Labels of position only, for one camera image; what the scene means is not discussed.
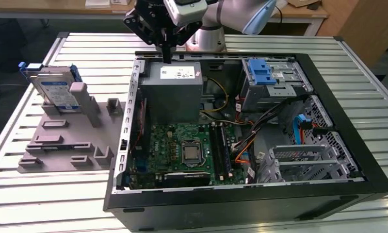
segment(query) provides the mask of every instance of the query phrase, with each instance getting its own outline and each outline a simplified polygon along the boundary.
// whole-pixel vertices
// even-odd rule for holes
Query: workbench
[[[109,8],[86,9],[85,0],[0,0],[0,18],[35,18],[35,19],[118,19],[133,8],[134,2],[127,5],[110,5]],[[306,24],[304,35],[314,36],[328,13],[318,7],[316,11],[305,7],[295,8],[286,5],[281,8],[282,23]],[[279,23],[279,14],[269,19]]]
[[[388,176],[388,91],[345,42],[332,37],[225,36],[227,51],[306,53]],[[135,50],[153,50],[133,34],[59,33],[45,65],[74,64],[97,101],[126,101]],[[42,109],[29,85],[0,135],[0,233],[127,232],[102,212],[107,171],[19,174],[17,162]],[[182,232],[388,232],[388,196],[328,218]]]

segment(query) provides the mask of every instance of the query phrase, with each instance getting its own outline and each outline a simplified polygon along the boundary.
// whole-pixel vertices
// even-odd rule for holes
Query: floor
[[[18,24],[22,28],[27,40],[26,46],[21,49],[23,61],[39,63],[46,55],[58,32],[82,33],[127,33],[121,21],[117,20],[50,20],[49,27],[42,28],[38,20],[19,19]],[[388,89],[388,53],[381,57],[380,62],[373,67],[373,71],[386,73],[382,81]],[[19,73],[0,72],[0,133],[6,121],[13,113],[15,105],[23,94],[27,82]]]

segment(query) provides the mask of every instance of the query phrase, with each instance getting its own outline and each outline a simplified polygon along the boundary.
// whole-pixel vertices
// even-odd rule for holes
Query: aluminum table
[[[388,176],[388,91],[346,46],[332,37],[226,35],[227,51],[306,53]],[[43,64],[78,67],[97,101],[126,99],[135,50],[153,50],[133,34],[61,33]],[[27,90],[0,135],[0,233],[126,232],[102,212],[107,171],[19,174],[39,122],[42,98]],[[312,222],[282,222],[178,232],[388,232],[388,196]]]

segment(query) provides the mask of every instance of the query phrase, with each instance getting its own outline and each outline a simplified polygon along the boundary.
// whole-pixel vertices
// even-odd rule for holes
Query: green motherboard
[[[207,124],[153,125],[146,172],[207,172],[209,185],[243,183],[241,167],[231,169],[231,176],[223,180],[214,175],[209,127]],[[222,130],[229,145],[234,142],[231,125]]]

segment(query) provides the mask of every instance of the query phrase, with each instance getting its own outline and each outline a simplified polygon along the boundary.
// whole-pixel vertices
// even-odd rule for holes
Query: wooden desk
[[[110,5],[109,8],[86,9],[86,0],[0,0],[0,18],[45,18],[45,19],[122,19],[133,8],[129,5]],[[316,11],[305,7],[286,5],[281,9],[283,23],[309,24],[304,35],[316,35],[328,13],[320,7]],[[274,14],[269,22],[279,22],[279,14]]]
[[[286,4],[281,9],[282,23],[304,23],[308,24],[304,35],[316,36],[317,30],[324,19],[329,17],[328,12],[320,6],[316,11],[306,9],[305,6],[295,8]],[[279,22],[279,13],[275,13],[269,19],[269,22]]]

